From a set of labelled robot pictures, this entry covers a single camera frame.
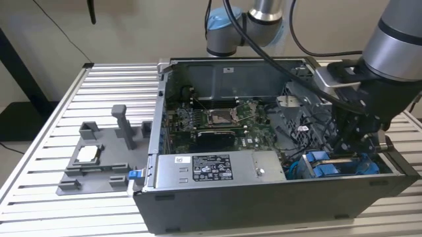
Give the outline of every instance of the white label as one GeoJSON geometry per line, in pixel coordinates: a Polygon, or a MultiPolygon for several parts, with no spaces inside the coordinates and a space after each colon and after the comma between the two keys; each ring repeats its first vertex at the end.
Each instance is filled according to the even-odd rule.
{"type": "Polygon", "coordinates": [[[192,163],[192,157],[176,157],[174,162],[176,163],[192,163]]]}
{"type": "Polygon", "coordinates": [[[309,131],[309,127],[308,126],[300,126],[298,127],[298,131],[309,131]]]}
{"type": "Polygon", "coordinates": [[[236,68],[224,68],[224,73],[234,73],[236,68]]]}

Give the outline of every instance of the metal frame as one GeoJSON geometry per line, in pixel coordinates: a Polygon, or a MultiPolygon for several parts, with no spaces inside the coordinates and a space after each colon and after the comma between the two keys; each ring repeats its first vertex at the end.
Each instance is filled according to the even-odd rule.
{"type": "MultiPolygon", "coordinates": [[[[154,114],[156,98],[147,95],[158,85],[157,64],[97,64],[91,71],[98,74],[90,75],[90,70],[79,74],[0,190],[2,236],[154,236],[127,192],[63,197],[55,194],[79,140],[75,124],[95,119],[101,127],[117,127],[109,114],[118,102],[127,104],[129,119],[135,124],[154,114]]],[[[422,124],[404,112],[395,119],[388,135],[422,175],[422,124]]],[[[421,234],[422,180],[419,180],[397,197],[379,200],[354,220],[221,230],[205,232],[202,236],[416,237],[421,234]]]]}

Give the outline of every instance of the slotted aluminum surface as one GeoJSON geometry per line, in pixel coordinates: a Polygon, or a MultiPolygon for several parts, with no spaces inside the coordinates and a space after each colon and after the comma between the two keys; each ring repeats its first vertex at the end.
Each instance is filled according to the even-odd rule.
{"type": "MultiPolygon", "coordinates": [[[[58,196],[55,191],[79,140],[81,123],[95,120],[101,127],[117,127],[110,115],[114,104],[127,105],[133,125],[151,120],[157,77],[156,64],[97,64],[82,71],[0,190],[2,237],[153,236],[127,192],[58,196]]],[[[422,125],[408,112],[395,119],[388,135],[422,175],[422,125]]],[[[416,237],[421,234],[422,180],[419,180],[397,197],[377,201],[354,220],[212,231],[202,236],[416,237]]]]}

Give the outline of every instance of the wire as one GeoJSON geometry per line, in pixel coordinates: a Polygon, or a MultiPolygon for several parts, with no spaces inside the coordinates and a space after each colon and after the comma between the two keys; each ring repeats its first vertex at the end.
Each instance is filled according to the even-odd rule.
{"type": "Polygon", "coordinates": [[[3,146],[6,149],[9,149],[9,150],[11,150],[11,151],[14,151],[14,152],[18,152],[18,153],[21,153],[21,154],[23,154],[23,155],[26,154],[26,153],[21,152],[19,150],[15,150],[15,149],[7,147],[2,142],[0,142],[0,146],[3,146]]]}
{"type": "Polygon", "coordinates": [[[61,28],[61,26],[58,25],[58,23],[54,21],[54,19],[51,18],[51,16],[49,16],[47,12],[45,11],[45,9],[42,8],[42,6],[39,5],[39,3],[33,0],[33,2],[39,6],[41,10],[43,11],[45,15],[51,19],[51,21],[54,22],[55,26],[58,26],[59,30],[62,31],[62,33],[65,34],[67,40],[71,42],[71,44],[75,46],[75,48],[79,50],[79,52],[86,56],[86,58],[89,59],[90,63],[93,63],[91,59],[89,58],[89,56],[86,55],[86,53],[82,51],[82,49],[77,46],[77,44],[73,42],[73,40],[70,39],[70,37],[67,36],[66,32],[63,31],[63,29],[61,28]]]}
{"type": "Polygon", "coordinates": [[[415,110],[415,108],[416,108],[416,105],[417,105],[417,102],[413,102],[413,103],[412,103],[412,106],[411,106],[411,109],[409,109],[409,113],[413,112],[413,110],[415,110]]]}
{"type": "Polygon", "coordinates": [[[209,18],[210,18],[210,12],[212,12],[212,4],[213,4],[213,0],[209,0],[209,5],[206,9],[206,17],[205,17],[206,40],[208,40],[208,33],[209,33],[209,18]]]}
{"type": "Polygon", "coordinates": [[[304,86],[308,90],[310,90],[317,96],[326,99],[329,102],[332,102],[333,105],[341,107],[342,109],[352,111],[357,114],[365,114],[364,108],[361,106],[350,105],[337,99],[334,96],[320,90],[320,88],[313,85],[312,83],[308,83],[305,80],[302,80],[298,76],[292,74],[292,72],[285,69],[276,60],[268,55],[268,53],[262,50],[262,48],[257,45],[254,40],[250,38],[250,36],[245,33],[237,18],[234,16],[232,5],[229,0],[224,0],[226,12],[229,15],[230,22],[238,31],[240,35],[245,38],[246,42],[249,43],[250,47],[256,51],[256,53],[266,60],[266,62],[281,72],[284,73],[294,82],[297,82],[301,86],[304,86]]]}
{"type": "Polygon", "coordinates": [[[293,0],[292,2],[292,7],[290,7],[290,15],[289,15],[289,28],[290,28],[290,33],[292,33],[292,38],[294,40],[294,42],[297,43],[300,49],[310,56],[313,57],[334,57],[334,56],[346,56],[346,55],[356,55],[356,54],[362,54],[362,51],[348,51],[348,52],[340,52],[340,53],[313,53],[310,51],[308,51],[308,49],[302,46],[297,34],[296,34],[296,30],[293,27],[293,13],[296,10],[296,5],[297,5],[297,0],[293,0]]]}

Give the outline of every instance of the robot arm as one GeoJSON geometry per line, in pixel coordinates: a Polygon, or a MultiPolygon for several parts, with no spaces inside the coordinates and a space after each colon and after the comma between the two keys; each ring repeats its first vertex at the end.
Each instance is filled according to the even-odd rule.
{"type": "Polygon", "coordinates": [[[393,118],[422,91],[421,22],[422,1],[392,0],[361,59],[317,69],[320,88],[367,111],[360,115],[333,107],[338,130],[334,152],[342,152],[342,146],[358,152],[393,147],[389,141],[383,142],[384,134],[376,134],[389,129],[393,118]]]}

